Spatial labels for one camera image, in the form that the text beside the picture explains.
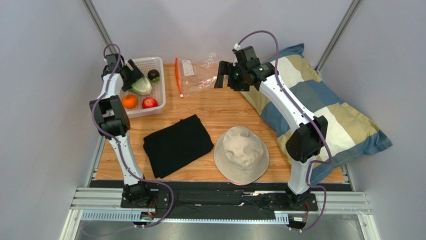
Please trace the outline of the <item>fake orange fruit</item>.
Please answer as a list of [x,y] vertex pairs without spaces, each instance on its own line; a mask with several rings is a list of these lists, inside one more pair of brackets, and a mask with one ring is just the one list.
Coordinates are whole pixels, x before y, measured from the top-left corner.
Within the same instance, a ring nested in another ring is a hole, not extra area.
[[122,98],[122,105],[126,109],[134,109],[138,106],[138,98],[133,94],[127,94]]

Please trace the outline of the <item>fake red apple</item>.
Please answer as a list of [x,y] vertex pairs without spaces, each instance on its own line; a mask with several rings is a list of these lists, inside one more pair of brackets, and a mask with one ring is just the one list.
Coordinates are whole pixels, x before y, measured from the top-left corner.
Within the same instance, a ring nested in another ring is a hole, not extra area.
[[158,106],[159,106],[158,101],[153,97],[146,97],[142,100],[142,103],[141,103],[141,107],[143,109],[150,109],[150,108],[155,108]]

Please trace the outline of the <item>fake dark purple eggplant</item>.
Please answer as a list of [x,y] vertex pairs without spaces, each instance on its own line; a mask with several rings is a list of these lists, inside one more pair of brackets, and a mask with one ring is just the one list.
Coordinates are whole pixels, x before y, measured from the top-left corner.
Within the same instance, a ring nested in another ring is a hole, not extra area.
[[151,69],[147,73],[147,77],[152,83],[157,83],[160,80],[161,75],[160,75],[160,72],[158,70]]

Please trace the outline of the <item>clear orange zip top bag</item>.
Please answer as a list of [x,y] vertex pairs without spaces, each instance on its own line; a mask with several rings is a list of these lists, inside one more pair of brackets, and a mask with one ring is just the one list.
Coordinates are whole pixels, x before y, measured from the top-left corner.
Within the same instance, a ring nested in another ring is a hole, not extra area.
[[174,71],[179,96],[188,98],[211,89],[217,80],[219,61],[215,53],[204,58],[175,58]]

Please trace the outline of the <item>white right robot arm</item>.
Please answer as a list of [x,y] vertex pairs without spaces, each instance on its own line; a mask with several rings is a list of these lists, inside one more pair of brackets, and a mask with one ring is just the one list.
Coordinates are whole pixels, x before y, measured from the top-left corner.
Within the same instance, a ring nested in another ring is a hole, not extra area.
[[316,117],[285,85],[278,69],[270,62],[261,63],[252,46],[235,44],[234,62],[220,61],[214,88],[222,88],[224,77],[233,91],[248,92],[256,89],[265,95],[287,121],[292,131],[285,144],[292,160],[291,176],[285,190],[284,202],[290,209],[304,206],[311,193],[310,174],[325,145],[328,121]]

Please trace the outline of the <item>fake pale cabbage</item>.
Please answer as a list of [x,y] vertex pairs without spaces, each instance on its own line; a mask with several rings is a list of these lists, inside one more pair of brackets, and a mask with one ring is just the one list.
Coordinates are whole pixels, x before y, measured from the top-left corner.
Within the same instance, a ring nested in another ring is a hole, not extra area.
[[144,76],[131,85],[131,90],[139,95],[149,95],[152,91],[150,80]]

